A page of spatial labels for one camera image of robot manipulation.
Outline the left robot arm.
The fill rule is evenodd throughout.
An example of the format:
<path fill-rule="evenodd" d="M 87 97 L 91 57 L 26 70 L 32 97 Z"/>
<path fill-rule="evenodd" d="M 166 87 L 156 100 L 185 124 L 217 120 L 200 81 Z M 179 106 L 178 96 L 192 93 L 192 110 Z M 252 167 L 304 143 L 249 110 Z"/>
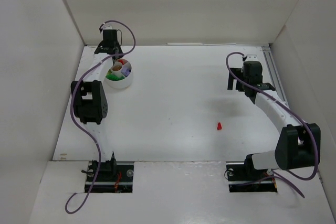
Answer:
<path fill-rule="evenodd" d="M 115 173 L 116 159 L 103 126 L 107 117 L 108 102 L 103 88 L 103 81 L 108 71 L 122 53 L 118 41 L 118 32 L 111 27 L 101 28 L 102 41 L 94 52 L 94 60 L 87 72 L 71 83 L 70 115 L 74 124 L 93 140 L 98 159 L 92 161 L 94 173 L 97 171 Z"/>

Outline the orange lego brick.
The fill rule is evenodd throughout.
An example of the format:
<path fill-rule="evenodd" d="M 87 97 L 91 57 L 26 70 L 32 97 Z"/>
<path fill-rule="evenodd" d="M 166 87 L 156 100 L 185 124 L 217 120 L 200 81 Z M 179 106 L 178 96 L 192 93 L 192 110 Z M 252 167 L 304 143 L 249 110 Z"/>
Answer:
<path fill-rule="evenodd" d="M 120 71 L 122 69 L 122 66 L 120 65 L 115 65 L 111 68 L 112 71 Z"/>

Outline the dark green lego plate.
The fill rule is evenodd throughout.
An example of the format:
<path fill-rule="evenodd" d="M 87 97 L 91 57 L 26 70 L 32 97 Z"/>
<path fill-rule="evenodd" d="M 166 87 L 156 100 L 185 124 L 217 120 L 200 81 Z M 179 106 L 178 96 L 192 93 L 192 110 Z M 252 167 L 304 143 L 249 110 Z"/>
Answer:
<path fill-rule="evenodd" d="M 124 79 L 124 76 L 121 76 L 121 77 L 117 77 L 113 74 L 109 74 L 109 75 L 106 75 L 106 78 L 110 81 L 120 81 L 120 80 L 123 80 Z"/>

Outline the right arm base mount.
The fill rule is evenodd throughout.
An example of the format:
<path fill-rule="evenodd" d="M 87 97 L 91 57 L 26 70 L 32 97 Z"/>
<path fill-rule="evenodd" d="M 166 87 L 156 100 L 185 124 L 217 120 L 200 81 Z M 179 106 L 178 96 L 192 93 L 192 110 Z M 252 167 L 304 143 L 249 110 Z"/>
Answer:
<path fill-rule="evenodd" d="M 225 178 L 230 193 L 277 193 L 275 179 L 268 169 L 255 169 L 252 155 L 244 161 L 226 162 Z"/>

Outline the purple lego assembly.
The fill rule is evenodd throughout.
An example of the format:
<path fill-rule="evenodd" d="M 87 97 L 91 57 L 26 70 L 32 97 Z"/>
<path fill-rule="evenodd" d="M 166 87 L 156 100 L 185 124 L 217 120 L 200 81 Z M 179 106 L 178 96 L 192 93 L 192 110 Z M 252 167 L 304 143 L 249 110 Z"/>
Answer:
<path fill-rule="evenodd" d="M 121 73 L 122 73 L 125 77 L 127 77 L 127 76 L 131 73 L 131 68 L 123 67 L 123 68 L 121 69 Z"/>

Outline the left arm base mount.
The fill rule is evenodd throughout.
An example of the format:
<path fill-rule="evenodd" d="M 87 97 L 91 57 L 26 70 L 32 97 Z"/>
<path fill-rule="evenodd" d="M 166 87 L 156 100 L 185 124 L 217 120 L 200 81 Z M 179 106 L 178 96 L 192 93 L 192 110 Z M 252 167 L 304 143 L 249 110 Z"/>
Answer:
<path fill-rule="evenodd" d="M 134 162 L 103 162 L 92 193 L 132 193 Z"/>

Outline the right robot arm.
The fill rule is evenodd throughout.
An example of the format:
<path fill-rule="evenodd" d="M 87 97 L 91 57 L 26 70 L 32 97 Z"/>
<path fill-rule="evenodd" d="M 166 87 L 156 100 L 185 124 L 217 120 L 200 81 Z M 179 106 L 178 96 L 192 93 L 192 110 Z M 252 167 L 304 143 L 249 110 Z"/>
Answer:
<path fill-rule="evenodd" d="M 294 115 L 276 89 L 263 81 L 262 71 L 259 61 L 245 61 L 242 68 L 229 69 L 228 89 L 243 92 L 279 132 L 275 150 L 250 154 L 247 160 L 256 170 L 317 168 L 320 162 L 320 128 Z"/>

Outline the red lego slope piece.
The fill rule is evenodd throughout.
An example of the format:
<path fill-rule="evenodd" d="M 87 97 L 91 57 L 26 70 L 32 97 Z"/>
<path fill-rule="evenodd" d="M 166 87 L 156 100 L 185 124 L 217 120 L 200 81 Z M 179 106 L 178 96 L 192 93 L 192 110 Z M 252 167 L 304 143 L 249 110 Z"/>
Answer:
<path fill-rule="evenodd" d="M 217 129 L 218 129 L 218 130 L 221 130 L 221 129 L 222 129 L 222 125 L 221 125 L 220 122 L 217 123 Z"/>

